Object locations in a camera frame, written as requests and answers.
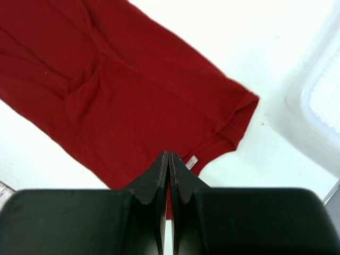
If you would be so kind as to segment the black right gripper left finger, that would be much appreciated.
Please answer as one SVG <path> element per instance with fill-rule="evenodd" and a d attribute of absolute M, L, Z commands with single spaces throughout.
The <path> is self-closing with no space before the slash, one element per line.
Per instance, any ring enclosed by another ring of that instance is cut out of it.
<path fill-rule="evenodd" d="M 168 152 L 119 190 L 21 190 L 1 210 L 1 254 L 163 254 Z"/>

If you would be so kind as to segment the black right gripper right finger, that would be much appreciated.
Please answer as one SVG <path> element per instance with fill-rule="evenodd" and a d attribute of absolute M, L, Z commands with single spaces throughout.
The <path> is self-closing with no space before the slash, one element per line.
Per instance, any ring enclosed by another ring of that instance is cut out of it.
<path fill-rule="evenodd" d="M 174 254 L 339 254 L 322 202 L 300 188 L 212 188 L 169 155 Z"/>

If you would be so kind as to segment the red t-shirt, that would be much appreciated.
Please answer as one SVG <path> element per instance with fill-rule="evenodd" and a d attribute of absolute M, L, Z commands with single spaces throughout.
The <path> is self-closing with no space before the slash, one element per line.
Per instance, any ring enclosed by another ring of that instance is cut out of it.
<path fill-rule="evenodd" d="M 1 1 L 1 100 L 112 189 L 161 151 L 198 175 L 259 102 L 128 1 Z"/>

